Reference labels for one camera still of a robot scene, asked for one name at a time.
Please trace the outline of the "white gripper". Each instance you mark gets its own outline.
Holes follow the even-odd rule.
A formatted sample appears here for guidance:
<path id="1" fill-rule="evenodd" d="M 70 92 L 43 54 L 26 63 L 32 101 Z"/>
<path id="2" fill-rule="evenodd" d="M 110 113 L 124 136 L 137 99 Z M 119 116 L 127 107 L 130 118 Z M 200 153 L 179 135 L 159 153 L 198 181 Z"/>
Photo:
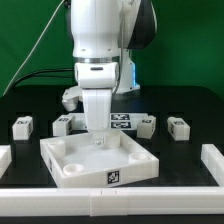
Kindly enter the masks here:
<path id="1" fill-rule="evenodd" d="M 67 111 L 76 109 L 78 101 L 83 102 L 85 122 L 89 132 L 104 132 L 109 127 L 112 90 L 111 89 L 82 89 L 74 86 L 65 90 L 62 104 Z M 103 146 L 105 134 L 93 133 L 93 144 Z"/>

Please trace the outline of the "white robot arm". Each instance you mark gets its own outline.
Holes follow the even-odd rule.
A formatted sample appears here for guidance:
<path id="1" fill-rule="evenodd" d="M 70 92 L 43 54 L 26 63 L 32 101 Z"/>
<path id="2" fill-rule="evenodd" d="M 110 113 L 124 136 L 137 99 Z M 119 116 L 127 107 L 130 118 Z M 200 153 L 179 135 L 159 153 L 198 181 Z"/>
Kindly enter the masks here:
<path id="1" fill-rule="evenodd" d="M 71 0 L 70 30 L 74 41 L 77 85 L 62 97 L 66 110 L 83 103 L 93 142 L 105 142 L 112 95 L 135 88 L 131 50 L 154 39 L 157 19 L 152 0 Z"/>

